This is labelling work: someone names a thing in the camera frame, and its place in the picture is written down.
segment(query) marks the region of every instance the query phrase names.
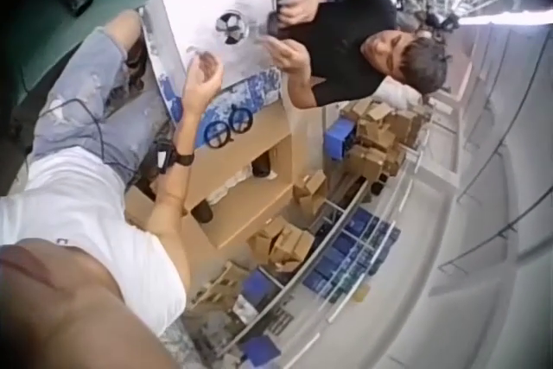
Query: light blue jeans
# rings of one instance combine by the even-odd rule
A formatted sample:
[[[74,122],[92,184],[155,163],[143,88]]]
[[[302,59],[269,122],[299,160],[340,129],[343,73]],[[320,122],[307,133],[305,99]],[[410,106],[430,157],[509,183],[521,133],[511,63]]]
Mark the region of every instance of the light blue jeans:
[[[78,146],[130,183],[168,115],[155,82],[145,82],[154,87],[105,115],[111,91],[128,80],[126,58],[103,29],[87,36],[48,94],[35,127],[33,161]]]

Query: black watch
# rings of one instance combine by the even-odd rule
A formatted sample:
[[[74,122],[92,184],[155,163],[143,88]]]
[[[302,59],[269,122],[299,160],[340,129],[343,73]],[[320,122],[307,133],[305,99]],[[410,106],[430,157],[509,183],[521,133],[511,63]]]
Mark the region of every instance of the black watch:
[[[157,168],[164,174],[175,163],[181,166],[190,166],[194,161],[194,153],[181,155],[176,151],[175,144],[171,140],[163,139],[157,142]]]

